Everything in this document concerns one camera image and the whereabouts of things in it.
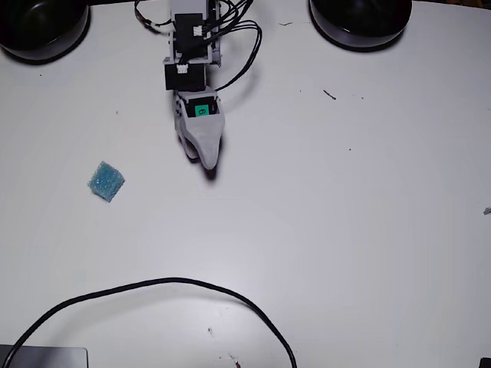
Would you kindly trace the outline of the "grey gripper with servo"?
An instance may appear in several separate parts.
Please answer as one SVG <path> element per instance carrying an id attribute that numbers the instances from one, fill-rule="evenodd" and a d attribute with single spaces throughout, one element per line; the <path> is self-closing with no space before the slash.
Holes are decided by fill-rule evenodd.
<path id="1" fill-rule="evenodd" d="M 218 94 L 211 87 L 203 91 L 176 91 L 174 116 L 182 132 L 180 141 L 189 159 L 200 159 L 205 169 L 214 169 L 225 126 Z"/>

